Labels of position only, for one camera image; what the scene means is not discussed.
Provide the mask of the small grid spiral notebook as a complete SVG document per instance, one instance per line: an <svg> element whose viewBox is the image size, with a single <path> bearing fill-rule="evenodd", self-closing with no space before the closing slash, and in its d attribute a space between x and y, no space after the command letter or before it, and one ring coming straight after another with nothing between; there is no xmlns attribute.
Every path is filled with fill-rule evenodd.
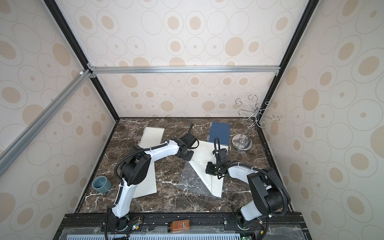
<svg viewBox="0 0 384 240"><path fill-rule="evenodd" d="M141 148L149 148L160 145L164 130L162 128L145 127L139 146Z"/></svg>

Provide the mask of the large lined spiral notebook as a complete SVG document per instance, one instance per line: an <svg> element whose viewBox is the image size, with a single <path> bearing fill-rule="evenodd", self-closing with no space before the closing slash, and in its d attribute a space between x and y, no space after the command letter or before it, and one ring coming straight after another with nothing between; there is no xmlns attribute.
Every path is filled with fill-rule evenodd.
<svg viewBox="0 0 384 240"><path fill-rule="evenodd" d="M216 163L213 151L213 143L200 141L199 146L194 149L192 159L185 163L180 181L177 184L178 188L202 196L222 197L224 180L206 174L208 163Z"/></svg>

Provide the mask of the torn grid paper page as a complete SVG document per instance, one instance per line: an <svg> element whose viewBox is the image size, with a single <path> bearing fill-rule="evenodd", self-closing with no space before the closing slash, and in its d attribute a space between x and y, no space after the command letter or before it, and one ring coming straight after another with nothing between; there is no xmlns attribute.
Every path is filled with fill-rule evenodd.
<svg viewBox="0 0 384 240"><path fill-rule="evenodd" d="M138 184L133 198L144 197L157 192L155 164L151 163L146 178Z"/></svg>

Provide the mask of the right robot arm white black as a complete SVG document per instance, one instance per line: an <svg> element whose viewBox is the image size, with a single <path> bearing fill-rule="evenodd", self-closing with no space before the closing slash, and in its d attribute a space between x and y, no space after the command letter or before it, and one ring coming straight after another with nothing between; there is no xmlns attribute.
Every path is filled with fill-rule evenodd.
<svg viewBox="0 0 384 240"><path fill-rule="evenodd" d="M284 216L291 198L277 172L273 168L259 169L230 161L227 150L213 151L215 162L208 162L206 174L231 177L249 184L253 200L236 213L236 222L241 229L249 228L251 221L259 217Z"/></svg>

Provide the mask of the blue spiral notebook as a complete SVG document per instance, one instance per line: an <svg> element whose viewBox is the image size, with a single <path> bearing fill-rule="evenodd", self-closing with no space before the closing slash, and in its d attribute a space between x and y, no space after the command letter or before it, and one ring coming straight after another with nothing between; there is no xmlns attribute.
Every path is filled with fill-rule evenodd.
<svg viewBox="0 0 384 240"><path fill-rule="evenodd" d="M221 145L228 146L230 141L230 124L211 122L210 132L207 141L213 143L215 138L219 138Z"/></svg>

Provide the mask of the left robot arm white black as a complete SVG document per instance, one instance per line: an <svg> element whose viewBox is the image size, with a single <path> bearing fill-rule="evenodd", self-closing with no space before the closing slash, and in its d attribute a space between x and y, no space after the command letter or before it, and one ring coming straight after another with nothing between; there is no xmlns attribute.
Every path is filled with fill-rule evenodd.
<svg viewBox="0 0 384 240"><path fill-rule="evenodd" d="M106 227L119 232L125 230L130 225L128 215L134 193L147 177L150 165L168 156L189 162L196 149L195 143L199 143L199 140L191 133L186 133L181 138L170 139L154 147L134 146L114 168L114 175L120 184L114 205L108 209Z"/></svg>

